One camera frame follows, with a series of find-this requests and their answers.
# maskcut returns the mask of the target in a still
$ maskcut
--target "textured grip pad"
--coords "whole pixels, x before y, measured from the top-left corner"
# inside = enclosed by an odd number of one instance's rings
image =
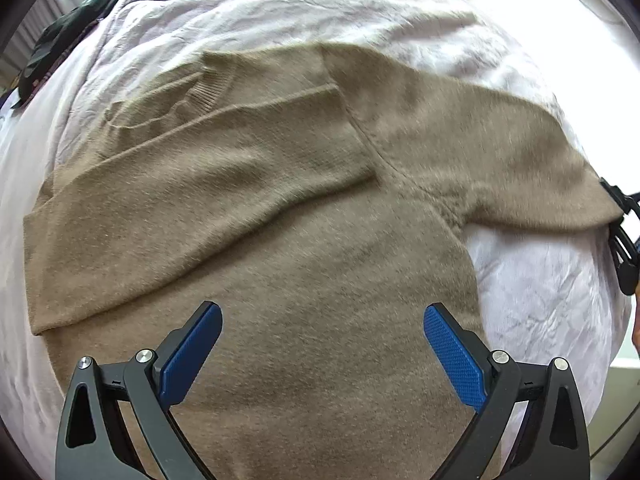
[[[164,409],[184,400],[221,332],[222,311],[211,303],[162,369],[158,400]]]
[[[424,311],[424,335],[462,403],[480,412],[486,400],[482,370],[434,306]]]

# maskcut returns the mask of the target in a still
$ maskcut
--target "floor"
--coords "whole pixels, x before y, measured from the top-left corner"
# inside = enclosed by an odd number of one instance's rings
[[[596,171],[640,190],[640,43],[600,0],[469,0],[514,36],[554,90]],[[626,222],[635,239],[640,222]],[[627,333],[589,426],[593,452],[640,400],[640,361]],[[592,463],[605,479],[640,433],[640,412]]]

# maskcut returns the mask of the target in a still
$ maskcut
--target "tan knit sweater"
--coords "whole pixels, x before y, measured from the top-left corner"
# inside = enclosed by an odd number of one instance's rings
[[[43,186],[30,322],[66,387],[80,356],[127,360],[216,301],[223,334],[173,411],[217,478],[424,480],[469,420],[424,308],[482,335],[461,227],[619,215],[523,100],[356,46],[206,53]]]

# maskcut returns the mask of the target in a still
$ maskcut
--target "black cable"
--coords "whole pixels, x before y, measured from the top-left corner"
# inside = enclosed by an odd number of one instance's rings
[[[578,0],[581,4],[583,4],[583,6],[591,13],[593,14],[596,18],[598,18],[601,22],[604,23],[609,23],[609,25],[624,25],[625,22],[623,20],[619,20],[614,22],[613,20],[608,20],[607,18],[603,18],[602,16],[599,16],[598,13],[591,9],[590,6],[588,6],[583,0]]]
[[[628,417],[622,421],[622,424],[620,424],[618,426],[618,428],[616,429],[616,431],[614,431],[611,436],[604,441],[604,444],[602,444],[602,446],[600,446],[598,449],[596,449],[596,451],[593,452],[593,454],[589,457],[589,460],[593,460],[599,452],[601,452],[603,449],[605,449],[605,447],[607,447],[609,445],[609,443],[618,435],[618,433],[620,433],[620,430],[622,430],[622,428],[625,427],[625,425],[631,420],[631,418],[636,414],[636,412],[638,411],[638,409],[640,409],[640,402],[638,402],[635,406],[634,409],[631,410],[631,413],[629,413]]]

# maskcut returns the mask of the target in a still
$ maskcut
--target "white bedsheet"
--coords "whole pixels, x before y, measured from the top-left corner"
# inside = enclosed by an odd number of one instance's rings
[[[63,394],[29,330],[22,256],[22,217],[44,177],[110,102],[156,73],[205,48],[309,40],[373,46],[416,68],[537,102],[579,149],[529,57],[463,0],[120,0],[25,111],[0,113],[0,415],[44,480],[53,478]],[[521,361],[567,357],[589,420],[630,309],[606,231],[543,236],[470,226],[465,235],[490,346]]]

